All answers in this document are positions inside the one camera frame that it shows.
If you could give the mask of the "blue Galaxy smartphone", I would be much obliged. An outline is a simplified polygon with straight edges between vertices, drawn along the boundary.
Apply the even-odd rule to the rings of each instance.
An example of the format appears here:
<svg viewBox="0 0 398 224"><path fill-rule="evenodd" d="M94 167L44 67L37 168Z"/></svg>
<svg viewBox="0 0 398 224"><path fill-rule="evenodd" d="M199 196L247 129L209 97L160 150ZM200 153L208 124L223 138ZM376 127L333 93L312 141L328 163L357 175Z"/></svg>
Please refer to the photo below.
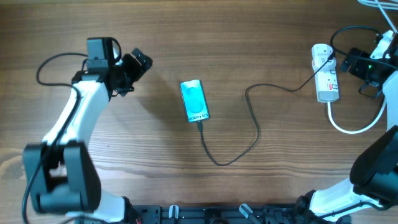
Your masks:
<svg viewBox="0 0 398 224"><path fill-rule="evenodd" d="M181 82L180 91L189 123L210 118L200 80Z"/></svg>

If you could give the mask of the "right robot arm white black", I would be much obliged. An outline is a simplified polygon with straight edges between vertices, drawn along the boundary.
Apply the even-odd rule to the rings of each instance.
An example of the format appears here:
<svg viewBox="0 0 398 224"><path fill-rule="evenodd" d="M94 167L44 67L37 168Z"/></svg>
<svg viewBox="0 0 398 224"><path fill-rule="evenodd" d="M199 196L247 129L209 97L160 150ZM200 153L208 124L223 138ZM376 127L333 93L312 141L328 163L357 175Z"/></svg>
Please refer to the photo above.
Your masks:
<svg viewBox="0 0 398 224"><path fill-rule="evenodd" d="M341 68L383 93L386 133L355 160L347 179L299 197L292 223L351 223L354 212L397 205L397 33L381 35L371 55L350 50Z"/></svg>

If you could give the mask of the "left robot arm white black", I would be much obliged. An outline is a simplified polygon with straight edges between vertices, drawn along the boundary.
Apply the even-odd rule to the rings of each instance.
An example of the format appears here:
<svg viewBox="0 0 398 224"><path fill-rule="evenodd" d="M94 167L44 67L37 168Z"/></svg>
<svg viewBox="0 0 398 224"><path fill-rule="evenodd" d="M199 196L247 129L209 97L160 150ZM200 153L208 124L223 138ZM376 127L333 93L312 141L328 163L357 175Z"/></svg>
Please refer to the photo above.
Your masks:
<svg viewBox="0 0 398 224"><path fill-rule="evenodd" d="M110 99L133 92L153 61L139 49L123 54L112 37L89 38L86 48L81 69L67 83L71 94L59 119L40 143L23 150L24 223L29 205L37 213L66 215L75 223L142 222L128 198L102 189L88 145Z"/></svg>

